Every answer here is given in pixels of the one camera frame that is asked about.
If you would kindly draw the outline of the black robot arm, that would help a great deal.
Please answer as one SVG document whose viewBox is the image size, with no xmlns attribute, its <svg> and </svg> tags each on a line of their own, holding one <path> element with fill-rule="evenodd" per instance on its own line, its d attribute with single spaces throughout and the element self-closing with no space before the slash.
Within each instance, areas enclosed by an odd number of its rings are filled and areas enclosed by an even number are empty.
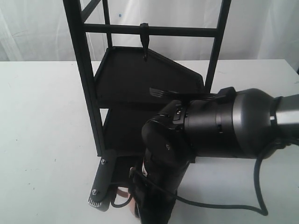
<svg viewBox="0 0 299 224">
<path fill-rule="evenodd" d="M 115 169 L 116 156 L 101 160 L 88 198 L 101 211 L 121 208 L 119 187 L 128 189 L 128 202 L 143 224 L 168 223 L 176 201 L 211 209 L 251 210 L 268 215 L 260 188 L 260 167 L 277 149 L 299 143 L 299 97 L 274 98 L 259 89 L 216 94 L 150 89 L 170 103 L 142 127 L 145 154 L 132 165 Z M 178 196 L 178 187 L 196 157 L 255 159 L 254 188 L 259 207 L 218 205 Z"/>
</svg>

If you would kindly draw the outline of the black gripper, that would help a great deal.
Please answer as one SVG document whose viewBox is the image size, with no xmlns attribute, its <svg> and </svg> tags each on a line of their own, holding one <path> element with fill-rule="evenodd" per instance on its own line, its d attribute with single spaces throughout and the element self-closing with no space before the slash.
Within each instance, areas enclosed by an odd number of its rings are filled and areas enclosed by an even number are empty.
<svg viewBox="0 0 299 224">
<path fill-rule="evenodd" d="M 88 204 L 108 207 L 118 187 L 130 187 L 129 171 L 139 159 L 139 156 L 118 156 L 115 150 L 107 150 L 100 159 Z"/>
</svg>

